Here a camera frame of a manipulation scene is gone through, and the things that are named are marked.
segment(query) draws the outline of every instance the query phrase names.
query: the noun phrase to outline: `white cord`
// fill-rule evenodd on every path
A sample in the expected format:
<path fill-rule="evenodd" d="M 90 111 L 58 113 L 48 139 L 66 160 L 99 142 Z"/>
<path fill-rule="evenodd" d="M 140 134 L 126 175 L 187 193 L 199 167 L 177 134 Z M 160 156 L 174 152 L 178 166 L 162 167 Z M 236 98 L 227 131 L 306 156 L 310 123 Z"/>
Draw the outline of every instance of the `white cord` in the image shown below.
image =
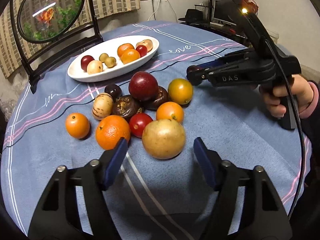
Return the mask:
<path fill-rule="evenodd" d="M 168 1 L 168 3 L 169 3 L 169 6 L 171 7 L 172 11 L 174 12 L 174 15 L 176 16 L 176 22 L 178 23 L 178 19 L 177 19 L 176 12 L 175 12 L 174 9 L 172 8 L 171 3 L 169 2 L 169 0 L 167 0 L 167 1 Z"/>
<path fill-rule="evenodd" d="M 155 12 L 154 12 L 153 14 L 151 14 L 151 15 L 150 15 L 150 17 L 149 17 L 148 21 L 150 20 L 150 18 L 151 18 L 151 17 L 152 17 L 152 16 L 157 12 L 157 10 L 159 9 L 160 1 L 161 1 L 161 0 L 159 0 L 158 8 L 155 10 Z"/>

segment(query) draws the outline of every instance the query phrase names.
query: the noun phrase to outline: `black hat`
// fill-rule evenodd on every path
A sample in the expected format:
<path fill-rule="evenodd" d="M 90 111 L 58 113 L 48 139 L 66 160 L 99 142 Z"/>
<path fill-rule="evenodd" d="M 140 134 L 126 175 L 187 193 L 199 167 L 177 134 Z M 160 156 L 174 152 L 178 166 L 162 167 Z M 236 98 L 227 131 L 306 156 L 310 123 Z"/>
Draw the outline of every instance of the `black hat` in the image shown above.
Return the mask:
<path fill-rule="evenodd" d="M 179 18 L 179 21 L 197 23 L 204 22 L 202 11 L 196 9 L 188 9 L 184 18 Z"/>

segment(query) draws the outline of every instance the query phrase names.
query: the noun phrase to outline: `green olive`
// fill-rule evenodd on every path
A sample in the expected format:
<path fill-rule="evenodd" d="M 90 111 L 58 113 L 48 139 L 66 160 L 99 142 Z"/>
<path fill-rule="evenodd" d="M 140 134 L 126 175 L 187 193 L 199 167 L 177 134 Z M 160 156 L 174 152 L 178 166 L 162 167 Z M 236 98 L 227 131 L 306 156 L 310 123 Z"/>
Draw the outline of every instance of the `green olive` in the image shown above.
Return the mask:
<path fill-rule="evenodd" d="M 108 68 L 112 68 L 115 65 L 117 65 L 116 58 L 114 58 L 114 57 L 107 57 L 106 60 L 104 61 L 104 63 L 106 64 L 106 66 Z"/>
<path fill-rule="evenodd" d="M 99 60 L 101 61 L 101 62 L 104 62 L 105 60 L 106 60 L 106 58 L 108 58 L 109 57 L 109 55 L 107 54 L 107 53 L 102 53 L 101 55 L 100 55 L 100 57 L 99 57 Z"/>

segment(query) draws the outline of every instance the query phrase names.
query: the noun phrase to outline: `person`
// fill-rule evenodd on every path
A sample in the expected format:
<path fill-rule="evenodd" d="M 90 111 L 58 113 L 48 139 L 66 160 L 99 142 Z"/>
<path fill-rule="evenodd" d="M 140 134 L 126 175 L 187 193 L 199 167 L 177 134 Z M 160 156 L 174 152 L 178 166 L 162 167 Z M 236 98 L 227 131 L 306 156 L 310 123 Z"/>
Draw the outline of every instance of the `person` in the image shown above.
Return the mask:
<path fill-rule="evenodd" d="M 304 188 L 290 219 L 294 236 L 291 240 L 318 239 L 320 235 L 320 174 L 317 174 L 316 170 L 320 166 L 319 85 L 314 81 L 306 81 L 300 75 L 292 75 L 290 87 L 292 94 L 297 96 L 302 130 L 312 145 L 311 172 L 305 179 L 307 187 Z M 259 91 L 271 115 L 283 117 L 286 108 L 280 104 L 280 97 L 288 95 L 285 85 L 274 87 L 272 94 L 261 86 Z"/>

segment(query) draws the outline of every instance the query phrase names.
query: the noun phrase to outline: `white plate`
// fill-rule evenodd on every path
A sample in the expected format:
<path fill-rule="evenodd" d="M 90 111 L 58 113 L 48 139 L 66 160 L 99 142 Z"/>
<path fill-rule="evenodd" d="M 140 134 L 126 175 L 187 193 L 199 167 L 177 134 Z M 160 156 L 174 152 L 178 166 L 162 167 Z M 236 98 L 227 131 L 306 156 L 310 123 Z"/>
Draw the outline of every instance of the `white plate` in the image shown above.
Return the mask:
<path fill-rule="evenodd" d="M 128 64 L 123 64 L 120 58 L 117 55 L 117 49 L 120 45 L 124 43 L 131 43 L 134 47 L 136 44 L 143 40 L 152 40 L 153 48 L 151 51 L 147 53 L 147 55 L 130 62 Z M 81 82 L 98 82 L 103 81 L 111 78 L 115 78 L 126 74 L 132 70 L 135 70 L 138 67 L 141 67 L 147 61 L 149 61 L 156 51 L 159 48 L 159 41 L 150 36 L 143 36 L 143 35 L 134 35 L 134 36 L 124 36 L 120 38 L 115 38 L 113 40 L 105 41 L 100 43 L 88 50 L 84 53 L 80 54 L 69 66 L 68 68 L 68 76 L 81 81 Z M 96 74 L 89 75 L 87 72 L 82 70 L 81 68 L 81 59 L 83 56 L 90 55 L 94 57 L 95 60 L 99 60 L 99 56 L 102 53 L 107 53 L 109 57 L 115 57 L 117 65 L 113 68 L 107 68 L 107 66 L 103 63 L 103 71 Z"/>

